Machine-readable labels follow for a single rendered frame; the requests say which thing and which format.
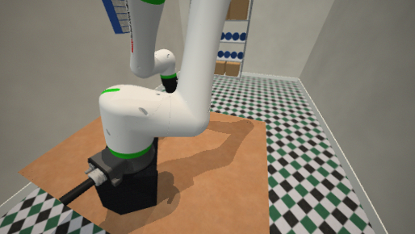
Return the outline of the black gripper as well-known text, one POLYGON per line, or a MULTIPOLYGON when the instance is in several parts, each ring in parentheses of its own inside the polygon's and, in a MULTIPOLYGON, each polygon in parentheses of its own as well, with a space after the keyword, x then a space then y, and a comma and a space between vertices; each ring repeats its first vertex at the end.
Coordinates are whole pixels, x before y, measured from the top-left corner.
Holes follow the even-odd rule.
POLYGON ((171 94, 171 93, 173 93, 176 90, 176 87, 177 86, 174 86, 174 87, 165 87, 165 89, 166 89, 166 92, 167 93, 171 94))

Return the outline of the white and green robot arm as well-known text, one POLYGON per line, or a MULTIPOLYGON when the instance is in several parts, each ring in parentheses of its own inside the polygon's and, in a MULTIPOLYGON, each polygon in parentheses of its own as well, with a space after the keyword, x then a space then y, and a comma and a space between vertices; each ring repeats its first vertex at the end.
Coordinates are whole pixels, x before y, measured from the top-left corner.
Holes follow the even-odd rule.
POLYGON ((166 49, 155 52, 165 0, 124 1, 131 71, 140 78, 162 72, 162 85, 177 88, 168 94, 142 86, 117 85, 101 93, 99 108, 107 148, 88 158, 88 179, 59 198, 65 206, 93 185, 106 181, 118 186, 123 174, 146 168, 155 153, 153 136, 193 137, 209 124, 216 58, 231 0, 190 0, 178 79, 174 54, 166 49))

